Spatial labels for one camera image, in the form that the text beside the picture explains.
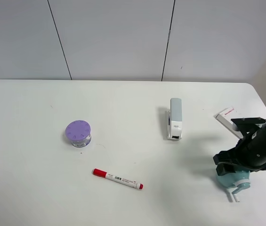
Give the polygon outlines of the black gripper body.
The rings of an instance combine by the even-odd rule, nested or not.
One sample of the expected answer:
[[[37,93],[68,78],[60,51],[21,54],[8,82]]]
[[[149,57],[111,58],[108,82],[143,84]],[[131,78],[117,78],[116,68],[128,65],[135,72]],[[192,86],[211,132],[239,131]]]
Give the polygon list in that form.
[[[243,138],[237,145],[227,151],[221,151],[213,157],[215,165],[221,163],[233,165],[235,171],[240,167],[250,172],[258,172],[266,170],[266,162],[255,166],[250,160],[257,161],[257,154],[250,153],[250,145],[253,144],[252,136],[266,124],[266,119],[258,118],[236,118],[231,121],[237,126],[242,133]]]

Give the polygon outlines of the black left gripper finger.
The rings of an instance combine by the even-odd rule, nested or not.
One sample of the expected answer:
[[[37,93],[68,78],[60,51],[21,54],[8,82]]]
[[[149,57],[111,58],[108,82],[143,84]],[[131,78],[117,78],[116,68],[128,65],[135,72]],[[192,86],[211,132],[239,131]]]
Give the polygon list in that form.
[[[221,163],[217,165],[216,172],[218,176],[224,176],[229,173],[235,173],[236,171],[233,165]]]

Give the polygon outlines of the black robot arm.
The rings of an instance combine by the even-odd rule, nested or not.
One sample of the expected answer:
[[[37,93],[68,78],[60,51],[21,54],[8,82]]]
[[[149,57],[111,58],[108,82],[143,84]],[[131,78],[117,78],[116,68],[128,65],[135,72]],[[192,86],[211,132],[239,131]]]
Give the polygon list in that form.
[[[236,173],[238,169],[250,172],[266,170],[266,119],[233,118],[233,125],[243,135],[237,145],[213,157],[219,176]]]

